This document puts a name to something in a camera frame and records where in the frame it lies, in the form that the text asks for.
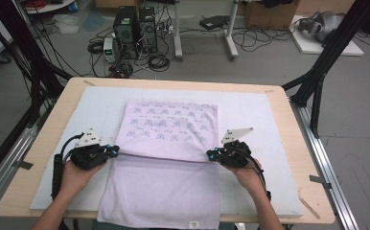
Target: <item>human arm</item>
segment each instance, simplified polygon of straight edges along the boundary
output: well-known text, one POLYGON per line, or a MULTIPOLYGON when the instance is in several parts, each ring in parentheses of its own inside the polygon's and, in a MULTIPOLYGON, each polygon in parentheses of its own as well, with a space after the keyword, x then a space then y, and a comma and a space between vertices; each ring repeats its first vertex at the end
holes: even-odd
POLYGON ((33 226, 33 230, 57 230, 68 208, 69 203, 89 183, 93 174, 97 173, 105 164, 90 171, 77 168, 71 161, 65 163, 60 190, 54 201, 48 206, 33 226))
POLYGON ((266 196, 266 191, 257 172, 248 164, 245 168, 225 167, 236 175, 239 183, 245 187, 256 204, 261 230, 283 229, 275 211, 266 196))

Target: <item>cardboard box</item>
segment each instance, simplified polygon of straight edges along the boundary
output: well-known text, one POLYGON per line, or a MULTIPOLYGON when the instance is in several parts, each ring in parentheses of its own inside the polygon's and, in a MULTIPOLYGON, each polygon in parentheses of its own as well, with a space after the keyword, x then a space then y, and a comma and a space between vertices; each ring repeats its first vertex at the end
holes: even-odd
POLYGON ((299 0, 295 0, 291 4, 281 4, 273 8, 265 8, 264 4, 250 2, 244 11, 245 26, 288 30, 296 9, 298 9, 299 2, 299 0))
POLYGON ((311 16, 316 12, 347 13, 355 0, 303 0, 296 10, 296 15, 311 16))
POLYGON ((136 6, 137 9, 140 7, 140 0, 95 0, 97 8, 114 8, 117 9, 120 6, 136 6))

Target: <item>computer tower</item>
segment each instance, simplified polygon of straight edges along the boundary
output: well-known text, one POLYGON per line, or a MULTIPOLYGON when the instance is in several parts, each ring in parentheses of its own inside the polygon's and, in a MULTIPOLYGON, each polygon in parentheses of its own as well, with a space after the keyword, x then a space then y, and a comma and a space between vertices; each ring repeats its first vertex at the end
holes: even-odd
POLYGON ((113 23, 116 39, 122 42, 137 42, 140 39, 140 25, 133 6, 119 7, 113 23))
POLYGON ((118 58, 138 58, 136 45, 140 39, 140 24, 136 8, 133 6, 119 7, 114 19, 113 30, 119 48, 118 58))
POLYGON ((143 48, 148 47, 152 53, 157 52, 157 35, 155 30, 155 12, 153 7, 140 8, 138 11, 143 48))

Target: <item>patterned fabric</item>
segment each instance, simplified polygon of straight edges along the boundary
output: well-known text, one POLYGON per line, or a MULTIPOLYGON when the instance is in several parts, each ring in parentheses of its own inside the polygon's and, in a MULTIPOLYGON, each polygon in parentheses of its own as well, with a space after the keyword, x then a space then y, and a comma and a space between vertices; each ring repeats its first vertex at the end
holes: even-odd
POLYGON ((195 162, 208 162, 206 151, 218 144, 216 105, 135 100, 116 141, 123 153, 195 162))
POLYGON ((218 229, 215 105, 131 100, 117 137, 98 221, 133 228, 218 229))

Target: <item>human hand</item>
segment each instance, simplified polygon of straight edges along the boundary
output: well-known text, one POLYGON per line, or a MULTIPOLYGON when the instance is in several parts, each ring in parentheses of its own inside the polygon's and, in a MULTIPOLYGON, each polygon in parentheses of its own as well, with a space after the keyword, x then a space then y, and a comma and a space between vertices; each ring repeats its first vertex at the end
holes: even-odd
MULTIPOLYGON (((259 167, 261 164, 257 159, 254 159, 259 167)), ((257 174, 252 163, 248 163, 244 168, 231 168, 224 166, 227 170, 236 175, 239 183, 245 187, 249 193, 254 193, 256 191, 263 191, 264 187, 260 176, 257 174)))
POLYGON ((104 165, 105 163, 90 171, 85 171, 76 167, 72 161, 67 161, 63 168, 62 182, 59 190, 61 196, 73 198, 86 187, 92 175, 97 173, 104 165))

